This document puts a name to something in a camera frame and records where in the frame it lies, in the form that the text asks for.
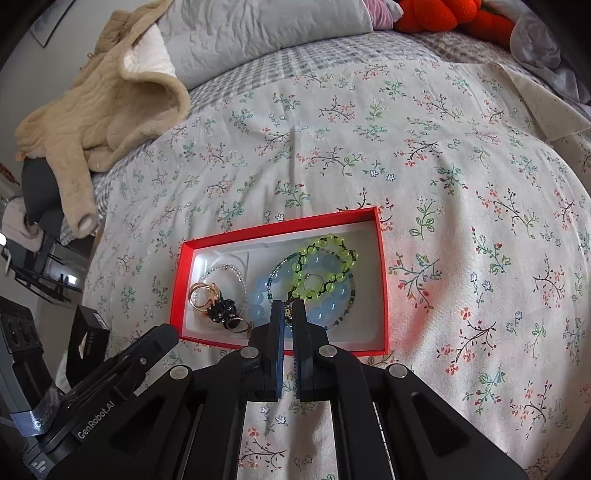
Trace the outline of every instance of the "silver screw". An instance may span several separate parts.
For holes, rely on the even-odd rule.
[[[396,378],[404,378],[408,374],[408,368],[406,368],[403,364],[392,364],[390,368],[388,368],[388,372],[390,375]]]
[[[318,349],[318,353],[330,358],[336,355],[336,348],[332,345],[323,345]]]
[[[258,348],[255,346],[246,346],[240,350],[240,355],[242,355],[243,358],[255,358],[258,355]]]
[[[189,369],[181,365],[170,370],[170,377],[174,380],[182,380],[189,374]]]

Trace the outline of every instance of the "checkered fabric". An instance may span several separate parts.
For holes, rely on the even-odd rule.
[[[505,50],[457,32],[422,33],[412,37],[395,31],[380,31],[354,37],[331,38],[270,53],[236,67],[190,92],[192,117],[224,99],[277,80],[317,72],[337,65],[385,60],[443,60],[463,63],[497,62],[540,81],[521,67]],[[107,173],[92,176],[99,221],[107,214],[111,182],[130,162],[142,156],[151,144],[141,145],[119,160]],[[66,220],[60,242],[76,237]]]

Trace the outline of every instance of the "floral print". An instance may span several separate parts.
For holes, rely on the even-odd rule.
[[[591,404],[588,137],[546,143],[490,65],[343,64],[224,96],[113,181],[84,303],[115,353],[169,320],[182,242],[375,206],[390,346],[363,361],[408,365],[541,480]],[[180,342],[147,381],[227,353]],[[335,480],[330,408],[296,398],[289,362],[283,385],[247,406],[240,478]]]

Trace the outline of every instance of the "floral fabric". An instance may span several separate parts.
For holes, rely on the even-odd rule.
[[[364,361],[405,363],[545,478],[591,404],[591,141],[544,138],[484,65],[344,65],[225,98],[113,182],[85,304],[120,351],[168,322],[182,242],[378,206],[392,351]],[[226,354],[181,342],[148,382]],[[240,478],[336,480],[330,407],[294,390],[286,362],[281,401],[249,404]]]

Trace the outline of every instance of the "red plush toy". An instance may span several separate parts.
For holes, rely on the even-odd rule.
[[[515,24],[482,10],[480,0],[400,0],[404,15],[394,28],[404,33],[443,32],[459,26],[465,33],[509,50]]]

